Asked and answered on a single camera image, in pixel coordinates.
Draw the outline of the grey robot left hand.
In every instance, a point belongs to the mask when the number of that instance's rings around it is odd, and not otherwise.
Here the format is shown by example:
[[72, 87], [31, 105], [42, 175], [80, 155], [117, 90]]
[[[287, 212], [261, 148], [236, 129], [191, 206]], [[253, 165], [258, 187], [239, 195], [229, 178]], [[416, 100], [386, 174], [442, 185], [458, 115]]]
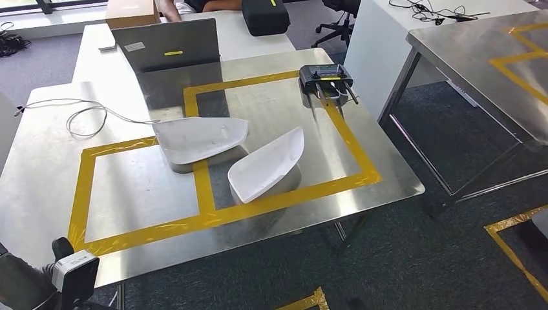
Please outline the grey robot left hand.
[[10, 253], [1, 245], [1, 303], [11, 309], [75, 309], [74, 299], [65, 296], [60, 264], [74, 254], [66, 237], [52, 242], [55, 262], [39, 269]]

